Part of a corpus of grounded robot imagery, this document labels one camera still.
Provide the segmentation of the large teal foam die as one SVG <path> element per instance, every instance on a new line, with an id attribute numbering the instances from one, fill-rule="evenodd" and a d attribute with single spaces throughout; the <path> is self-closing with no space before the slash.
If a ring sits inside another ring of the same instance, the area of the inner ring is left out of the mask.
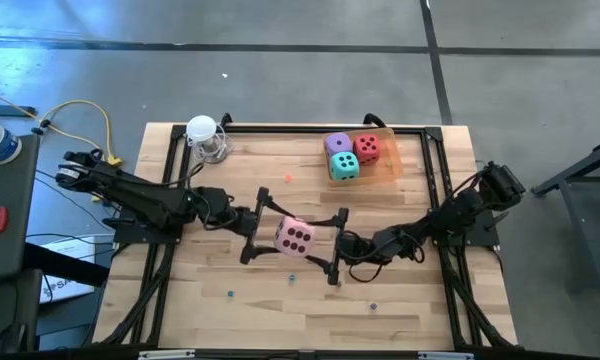
<path id="1" fill-rule="evenodd" d="M 329 174 L 332 180 L 341 181 L 357 178 L 360 165 L 352 152 L 338 152 L 329 159 Z"/>

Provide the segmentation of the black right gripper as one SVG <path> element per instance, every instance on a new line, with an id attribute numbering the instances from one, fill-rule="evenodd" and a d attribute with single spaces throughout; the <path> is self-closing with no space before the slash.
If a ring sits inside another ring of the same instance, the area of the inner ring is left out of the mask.
<path id="1" fill-rule="evenodd" d="M 340 261 L 344 261 L 349 266 L 349 276 L 356 282 L 369 283 L 375 279 L 375 277 L 361 279 L 356 277 L 352 272 L 354 266 L 366 262 L 371 253 L 371 243 L 369 239 L 362 238 L 357 233 L 345 229 L 348 216 L 349 210 L 347 208 L 340 208 L 338 214 L 332 216 L 330 219 L 310 222 L 310 225 L 334 225 L 336 227 L 331 262 L 311 255 L 305 257 L 307 261 L 318 265 L 324 274 L 329 274 L 330 285 L 340 284 Z"/>

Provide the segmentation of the grey side desk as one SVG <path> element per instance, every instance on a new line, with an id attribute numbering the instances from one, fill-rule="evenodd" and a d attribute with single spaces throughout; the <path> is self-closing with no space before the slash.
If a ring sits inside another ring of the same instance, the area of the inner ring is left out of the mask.
<path id="1" fill-rule="evenodd" d="M 19 155 L 0 165 L 0 206 L 5 206 L 9 213 L 8 226 L 0 233 L 0 278 L 16 274 L 22 267 L 40 146 L 37 135 L 22 136 L 20 140 Z"/>

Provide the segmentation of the white printed paper sheet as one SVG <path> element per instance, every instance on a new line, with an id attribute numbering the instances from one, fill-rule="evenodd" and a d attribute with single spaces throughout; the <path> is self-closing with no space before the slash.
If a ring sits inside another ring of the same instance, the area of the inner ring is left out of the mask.
<path id="1" fill-rule="evenodd" d="M 97 257 L 113 252 L 112 245 L 96 245 L 94 237 L 86 237 L 80 240 L 67 238 L 64 241 L 46 244 L 44 245 L 44 248 L 89 263 L 95 263 Z M 82 295 L 88 295 L 94 291 L 95 287 L 92 285 L 78 283 L 70 279 L 43 275 L 39 304 L 59 302 Z"/>

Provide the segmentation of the large red foam die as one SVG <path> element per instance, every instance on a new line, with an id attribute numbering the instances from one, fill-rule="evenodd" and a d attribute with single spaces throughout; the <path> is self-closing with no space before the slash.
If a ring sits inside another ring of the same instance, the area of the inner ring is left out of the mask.
<path id="1" fill-rule="evenodd" d="M 353 150 L 360 165 L 372 165 L 380 158 L 381 144 L 377 136 L 362 134 L 355 137 Z"/>

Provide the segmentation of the white mushroom table lamp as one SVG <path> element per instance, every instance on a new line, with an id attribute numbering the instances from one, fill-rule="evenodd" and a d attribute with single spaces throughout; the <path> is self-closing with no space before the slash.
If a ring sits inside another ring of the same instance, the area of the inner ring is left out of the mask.
<path id="1" fill-rule="evenodd" d="M 213 118 L 193 117 L 186 125 L 186 142 L 198 162 L 219 164 L 233 149 L 232 139 Z"/>

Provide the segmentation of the orange translucent plastic bin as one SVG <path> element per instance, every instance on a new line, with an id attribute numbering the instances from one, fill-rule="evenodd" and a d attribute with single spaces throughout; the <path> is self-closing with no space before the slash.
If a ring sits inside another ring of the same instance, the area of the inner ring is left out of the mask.
<path id="1" fill-rule="evenodd" d="M 354 185 L 371 185 L 381 182 L 392 182 L 403 175 L 403 166 L 399 155 L 394 132 L 389 128 L 366 128 L 362 130 L 340 131 L 347 134 L 352 142 L 356 136 L 362 134 L 371 134 L 379 138 L 381 144 L 381 154 L 379 160 L 372 165 L 360 165 L 360 174 L 357 178 L 334 181 L 329 174 L 329 159 L 326 153 L 324 139 L 328 134 L 338 133 L 331 132 L 322 136 L 322 144 L 324 148 L 326 160 L 326 174 L 330 186 L 344 187 Z"/>

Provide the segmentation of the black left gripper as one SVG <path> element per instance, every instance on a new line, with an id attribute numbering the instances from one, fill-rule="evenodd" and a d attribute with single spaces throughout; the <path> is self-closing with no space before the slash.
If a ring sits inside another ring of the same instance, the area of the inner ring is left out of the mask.
<path id="1" fill-rule="evenodd" d="M 279 253 L 279 250 L 275 247 L 270 246 L 256 246 L 254 244 L 257 230 L 262 216 L 262 211 L 265 206 L 269 209 L 280 213 L 284 216 L 294 218 L 294 215 L 289 211 L 283 209 L 277 205 L 269 196 L 269 189 L 266 187 L 260 187 L 256 197 L 256 207 L 254 211 L 251 211 L 247 207 L 236 207 L 235 210 L 238 213 L 237 224 L 232 225 L 230 230 L 234 233 L 244 236 L 246 242 L 242 248 L 239 262 L 241 264 L 248 264 L 252 259 L 264 254 Z"/>

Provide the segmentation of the large purple foam die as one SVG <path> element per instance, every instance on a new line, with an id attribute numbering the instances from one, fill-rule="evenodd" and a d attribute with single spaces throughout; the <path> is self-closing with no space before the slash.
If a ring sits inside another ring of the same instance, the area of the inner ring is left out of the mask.
<path id="1" fill-rule="evenodd" d="M 343 132 L 328 134 L 324 144 L 329 157 L 341 152 L 351 152 L 353 149 L 349 136 Z"/>

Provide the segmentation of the large pink foam die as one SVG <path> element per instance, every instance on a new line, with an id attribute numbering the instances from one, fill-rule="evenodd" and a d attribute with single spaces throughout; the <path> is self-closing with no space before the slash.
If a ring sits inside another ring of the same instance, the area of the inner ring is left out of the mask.
<path id="1" fill-rule="evenodd" d="M 315 244 L 315 227 L 294 217 L 285 216 L 278 225 L 274 247 L 284 255 L 303 258 Z"/>

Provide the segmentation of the white edge bracket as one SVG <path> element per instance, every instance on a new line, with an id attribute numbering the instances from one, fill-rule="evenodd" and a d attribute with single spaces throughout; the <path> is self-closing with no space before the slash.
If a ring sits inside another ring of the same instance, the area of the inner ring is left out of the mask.
<path id="1" fill-rule="evenodd" d="M 191 360 L 196 358 L 192 349 L 141 351 L 137 360 Z"/>
<path id="2" fill-rule="evenodd" d="M 418 360 L 475 360 L 475 356 L 463 352 L 422 351 L 418 353 Z"/>

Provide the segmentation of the black floor plate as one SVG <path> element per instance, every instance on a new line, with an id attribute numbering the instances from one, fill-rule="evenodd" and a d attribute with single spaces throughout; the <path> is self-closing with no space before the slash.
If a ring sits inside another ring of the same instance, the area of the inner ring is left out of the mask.
<path id="1" fill-rule="evenodd" d="M 30 106 L 0 105 L 0 116 L 4 117 L 35 117 L 36 109 Z"/>

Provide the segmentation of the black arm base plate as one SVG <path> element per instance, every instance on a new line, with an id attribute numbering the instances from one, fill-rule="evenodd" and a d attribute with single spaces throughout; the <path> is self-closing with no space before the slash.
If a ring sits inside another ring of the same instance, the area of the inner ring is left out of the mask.
<path id="1" fill-rule="evenodd" d="M 465 235 L 449 235 L 443 233 L 434 235 L 432 240 L 436 245 L 459 247 L 494 247 L 500 245 L 499 236 L 496 230 L 496 217 L 493 212 L 487 210 L 479 214 L 476 222 Z"/>
<path id="2" fill-rule="evenodd" d="M 183 233 L 183 226 L 175 226 L 166 230 L 156 230 L 148 225 L 142 225 L 135 215 L 122 209 L 118 215 L 121 221 L 115 227 L 114 241 L 120 244 L 177 244 Z"/>

